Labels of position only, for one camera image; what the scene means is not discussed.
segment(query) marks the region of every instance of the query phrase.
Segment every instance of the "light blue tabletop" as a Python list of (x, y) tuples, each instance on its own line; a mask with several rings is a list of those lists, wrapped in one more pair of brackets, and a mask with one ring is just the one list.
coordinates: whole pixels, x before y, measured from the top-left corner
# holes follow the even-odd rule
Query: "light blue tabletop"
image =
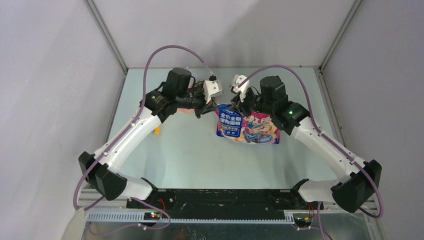
[[(237, 75), (248, 76), (257, 68), (213, 68), (222, 81), (224, 95), (220, 103), (234, 96), (230, 82)], [(149, 69), (147, 92), (166, 80), (170, 69)], [(202, 68), (188, 68), (197, 80), (205, 80)], [(332, 134), (326, 106), (313, 68), (294, 68), (305, 82), (315, 118)], [(142, 99), (143, 69), (130, 69), (112, 124), (110, 138), (135, 113)], [(290, 100), (306, 105), (298, 80), (287, 70), (268, 69), (255, 76), (250, 85), (259, 88), (263, 77), (278, 75)], [(197, 119), (194, 114), (177, 112), (162, 125), (159, 135), (149, 134), (128, 157), (121, 172), (144, 177), (158, 188), (194, 189), (290, 189), (299, 180), (335, 179), (320, 156), (301, 142), (281, 133), (280, 143), (248, 145), (216, 136), (218, 117), (214, 112)]]

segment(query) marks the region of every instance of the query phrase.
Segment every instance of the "orange object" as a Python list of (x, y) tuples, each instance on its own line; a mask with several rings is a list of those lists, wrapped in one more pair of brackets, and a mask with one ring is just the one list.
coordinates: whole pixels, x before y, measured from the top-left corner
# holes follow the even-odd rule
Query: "orange object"
[(158, 126), (154, 129), (154, 134), (159, 135), (161, 133), (161, 126)]

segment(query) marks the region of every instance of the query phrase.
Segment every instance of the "floor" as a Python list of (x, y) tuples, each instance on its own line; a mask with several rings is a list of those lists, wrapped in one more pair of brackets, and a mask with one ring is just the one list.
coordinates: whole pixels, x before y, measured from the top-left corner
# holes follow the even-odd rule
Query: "floor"
[[(220, 103), (234, 96), (230, 82), (234, 75), (249, 75), (257, 68), (213, 68), (222, 81), (224, 95)], [(165, 81), (170, 69), (149, 69), (146, 90), (151, 91)], [(202, 68), (188, 68), (197, 80), (206, 79)], [(313, 68), (294, 70), (305, 82), (315, 118), (332, 135), (326, 106)], [(143, 69), (130, 69), (125, 79), (110, 137), (135, 113), (142, 99)], [(284, 69), (268, 69), (250, 81), (259, 89), (263, 77), (278, 75), (286, 85), (289, 99), (306, 107), (306, 99), (297, 79)], [(121, 172), (144, 177), (159, 188), (194, 189), (289, 189), (299, 180), (335, 179), (320, 156), (301, 142), (281, 133), (280, 143), (248, 145), (216, 136), (218, 117), (214, 112), (197, 119), (178, 112), (161, 126), (159, 135), (150, 134), (132, 152)]]

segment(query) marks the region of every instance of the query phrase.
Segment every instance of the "wall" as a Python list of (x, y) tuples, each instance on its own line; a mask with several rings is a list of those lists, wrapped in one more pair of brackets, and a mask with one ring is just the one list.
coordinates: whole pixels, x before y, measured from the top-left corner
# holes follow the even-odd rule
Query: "wall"
[[(149, 55), (183, 45), (211, 66), (319, 65), (354, 0), (96, 1), (125, 63), (144, 67)], [(201, 66), (167, 50), (156, 67)]]
[(1, 239), (60, 239), (123, 76), (81, 0), (0, 3)]
[(348, 146), (382, 167), (389, 239), (421, 235), (424, 2), (364, 1), (326, 71)]

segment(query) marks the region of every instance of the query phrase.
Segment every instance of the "snack package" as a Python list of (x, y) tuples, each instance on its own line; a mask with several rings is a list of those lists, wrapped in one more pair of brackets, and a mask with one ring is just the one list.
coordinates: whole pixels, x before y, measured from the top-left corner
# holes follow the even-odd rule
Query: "snack package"
[(278, 144), (280, 130), (273, 124), (268, 114), (252, 112), (249, 117), (242, 117), (231, 110), (231, 104), (219, 104), (215, 111), (219, 121), (216, 135), (238, 143)]

